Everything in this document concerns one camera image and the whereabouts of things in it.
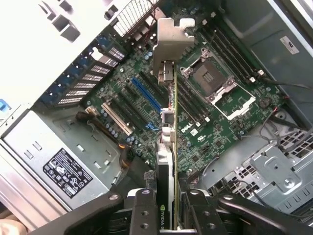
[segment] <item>blue pcie slot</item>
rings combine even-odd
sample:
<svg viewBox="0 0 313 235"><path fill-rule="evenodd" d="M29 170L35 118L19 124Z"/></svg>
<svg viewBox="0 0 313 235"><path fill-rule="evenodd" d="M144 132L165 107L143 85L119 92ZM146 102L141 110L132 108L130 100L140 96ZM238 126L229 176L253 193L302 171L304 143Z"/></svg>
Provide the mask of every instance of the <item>blue pcie slot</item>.
<svg viewBox="0 0 313 235"><path fill-rule="evenodd" d="M137 87L137 89L143 94L143 96L152 104L153 107L159 112L161 112L161 105L153 98L153 96L143 87L143 85L136 79L132 79L132 83Z"/></svg>

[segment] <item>white label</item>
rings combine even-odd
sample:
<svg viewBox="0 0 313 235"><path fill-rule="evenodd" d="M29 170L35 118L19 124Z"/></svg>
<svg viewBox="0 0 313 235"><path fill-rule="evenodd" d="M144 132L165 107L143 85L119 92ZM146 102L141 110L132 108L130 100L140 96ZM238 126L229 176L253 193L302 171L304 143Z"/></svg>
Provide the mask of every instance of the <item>white label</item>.
<svg viewBox="0 0 313 235"><path fill-rule="evenodd" d="M192 123L186 125L184 128L181 129L181 132L185 133L185 131L188 130L190 127L192 127L192 125L193 125Z"/></svg>
<svg viewBox="0 0 313 235"><path fill-rule="evenodd" d="M190 132L190 134L191 134L192 136L195 136L197 133L198 133L198 131L197 131L196 129L193 129L193 130Z"/></svg>
<svg viewBox="0 0 313 235"><path fill-rule="evenodd" d="M295 45L289 40L287 36L282 37L280 41L285 45L285 47L288 49L288 51L291 54L297 54L299 53L299 50L295 47Z"/></svg>

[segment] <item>screw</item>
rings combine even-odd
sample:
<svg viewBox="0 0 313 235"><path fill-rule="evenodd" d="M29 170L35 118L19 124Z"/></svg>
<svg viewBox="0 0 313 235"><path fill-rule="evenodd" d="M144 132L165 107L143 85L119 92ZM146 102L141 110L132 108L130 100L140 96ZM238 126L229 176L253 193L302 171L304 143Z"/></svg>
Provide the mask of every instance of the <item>screw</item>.
<svg viewBox="0 0 313 235"><path fill-rule="evenodd" d="M141 194L149 194L150 193L150 190L143 190L142 192L141 192Z"/></svg>
<svg viewBox="0 0 313 235"><path fill-rule="evenodd" d="M225 195L223 198L226 199L226 200L228 200L228 201L234 199L234 197L231 196L231 195Z"/></svg>
<svg viewBox="0 0 313 235"><path fill-rule="evenodd" d="M118 195L113 194L111 197L109 197L110 200L116 200L118 198Z"/></svg>
<svg viewBox="0 0 313 235"><path fill-rule="evenodd" d="M199 191L198 190L191 190L190 193L192 195L197 195L197 194L199 194Z"/></svg>

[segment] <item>cpu socket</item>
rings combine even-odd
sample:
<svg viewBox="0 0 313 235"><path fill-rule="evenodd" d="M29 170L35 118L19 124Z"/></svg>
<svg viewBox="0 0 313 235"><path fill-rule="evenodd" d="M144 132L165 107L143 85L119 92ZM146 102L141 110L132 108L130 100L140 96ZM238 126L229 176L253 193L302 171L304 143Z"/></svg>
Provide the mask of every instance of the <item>cpu socket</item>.
<svg viewBox="0 0 313 235"><path fill-rule="evenodd" d="M256 98L236 83L234 76L231 75L231 73L228 73L226 76L226 74L224 75L218 70L217 66L223 68L225 71L229 71L213 52L206 48L202 48L201 56L189 67L181 67L180 72L203 101L211 103L228 120L233 120L235 117L243 115L249 111L251 104ZM217 103L222 99L224 94L231 92L236 87L239 87L248 93L250 98L239 110L235 110L232 114L228 115L217 106Z"/></svg>

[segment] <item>motherboard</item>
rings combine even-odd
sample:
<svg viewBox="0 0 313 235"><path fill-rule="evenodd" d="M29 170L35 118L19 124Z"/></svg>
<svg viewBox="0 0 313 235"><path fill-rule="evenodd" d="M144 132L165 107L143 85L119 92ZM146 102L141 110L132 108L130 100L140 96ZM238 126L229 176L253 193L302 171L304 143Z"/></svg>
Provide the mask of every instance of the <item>motherboard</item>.
<svg viewBox="0 0 313 235"><path fill-rule="evenodd" d="M262 82L262 67L215 12L194 6L174 7L172 12L167 17L175 21L196 21L188 32L195 43L177 62L179 171L192 174L262 124L283 100L276 86ZM171 118L161 115L168 107L168 91L152 75L156 43L152 28L84 100L86 107L97 109L112 136L131 145L151 168L161 116Z"/></svg>

